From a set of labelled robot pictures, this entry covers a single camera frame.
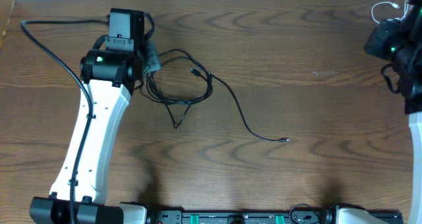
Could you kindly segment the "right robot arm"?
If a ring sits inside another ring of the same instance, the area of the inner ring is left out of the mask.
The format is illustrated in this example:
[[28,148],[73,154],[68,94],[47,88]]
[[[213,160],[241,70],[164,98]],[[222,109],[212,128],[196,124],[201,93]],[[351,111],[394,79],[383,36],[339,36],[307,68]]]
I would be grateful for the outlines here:
[[391,92],[405,99],[405,114],[413,143],[413,184],[409,223],[421,222],[421,0],[407,0],[401,18],[384,19],[364,46],[367,54],[388,61],[399,76],[397,87],[384,79]]

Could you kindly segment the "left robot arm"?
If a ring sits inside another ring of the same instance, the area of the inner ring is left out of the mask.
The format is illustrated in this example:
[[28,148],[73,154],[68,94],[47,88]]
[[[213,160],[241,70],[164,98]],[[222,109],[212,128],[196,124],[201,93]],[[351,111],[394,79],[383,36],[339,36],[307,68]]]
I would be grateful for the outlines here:
[[65,70],[80,87],[75,129],[63,166],[47,198],[35,197],[35,223],[151,223],[147,209],[135,202],[107,206],[107,178],[119,123],[135,83],[160,67],[145,30],[148,13],[110,10],[109,33],[100,36],[80,61],[80,75]]

